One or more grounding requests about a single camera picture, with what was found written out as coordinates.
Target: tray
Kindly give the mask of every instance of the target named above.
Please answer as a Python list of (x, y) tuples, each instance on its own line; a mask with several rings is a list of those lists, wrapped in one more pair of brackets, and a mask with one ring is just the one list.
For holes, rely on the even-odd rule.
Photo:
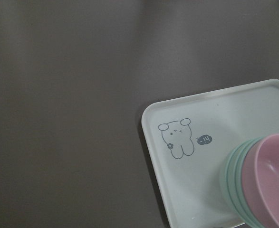
[(171, 228), (236, 227), (220, 166), (240, 143), (279, 133), (279, 80), (154, 103), (142, 127)]

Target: cartoon bear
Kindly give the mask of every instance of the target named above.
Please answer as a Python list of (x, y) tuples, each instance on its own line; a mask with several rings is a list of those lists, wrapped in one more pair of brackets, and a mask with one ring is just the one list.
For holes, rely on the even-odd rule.
[(194, 152), (194, 144), (191, 140), (191, 128), (189, 124), (191, 120), (188, 118), (163, 123), (158, 126), (162, 131), (162, 138), (166, 143), (171, 154), (176, 159), (181, 159), (183, 155), (190, 156)]

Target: pink bowl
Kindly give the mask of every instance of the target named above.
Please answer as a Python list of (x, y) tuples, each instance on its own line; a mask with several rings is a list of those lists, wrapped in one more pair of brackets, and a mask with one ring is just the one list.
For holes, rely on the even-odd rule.
[(266, 228), (279, 228), (279, 134), (267, 136), (249, 150), (241, 180), (254, 216)]

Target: bear's ear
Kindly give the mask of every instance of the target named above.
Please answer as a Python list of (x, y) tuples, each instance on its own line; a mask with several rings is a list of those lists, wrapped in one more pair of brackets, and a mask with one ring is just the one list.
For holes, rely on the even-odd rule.
[(187, 126), (187, 125), (189, 125), (190, 123), (191, 123), (191, 120), (188, 119), (188, 118), (185, 118), (185, 119), (182, 119), (182, 120), (181, 120), (181, 125), (183, 125), (183, 126)]
[(158, 129), (161, 130), (161, 131), (166, 131), (166, 130), (168, 130), (168, 128), (169, 128), (169, 125), (166, 124), (166, 123), (158, 125)]

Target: stack of bowls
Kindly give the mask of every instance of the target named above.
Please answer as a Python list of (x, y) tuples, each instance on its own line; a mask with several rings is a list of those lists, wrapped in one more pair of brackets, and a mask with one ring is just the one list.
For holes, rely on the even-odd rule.
[(279, 134), (248, 140), (221, 168), (223, 196), (252, 228), (279, 228)]

